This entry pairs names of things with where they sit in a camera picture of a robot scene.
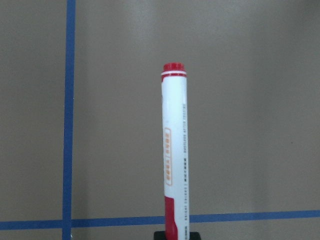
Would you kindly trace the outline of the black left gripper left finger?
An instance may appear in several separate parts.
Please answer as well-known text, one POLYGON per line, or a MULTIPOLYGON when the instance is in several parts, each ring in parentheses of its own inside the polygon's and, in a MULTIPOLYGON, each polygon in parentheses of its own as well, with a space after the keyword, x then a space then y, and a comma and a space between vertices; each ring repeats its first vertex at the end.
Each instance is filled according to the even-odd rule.
POLYGON ((155 231, 153 233, 153 240, 166 240, 165 231, 155 231))

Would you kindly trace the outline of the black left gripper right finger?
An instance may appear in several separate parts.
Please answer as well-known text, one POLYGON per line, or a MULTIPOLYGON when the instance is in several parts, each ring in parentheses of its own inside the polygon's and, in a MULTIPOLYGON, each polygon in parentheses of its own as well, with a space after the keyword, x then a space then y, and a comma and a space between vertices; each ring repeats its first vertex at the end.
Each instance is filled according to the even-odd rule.
POLYGON ((202 240, 199 232, 192 231, 189 233, 189 240, 202 240))

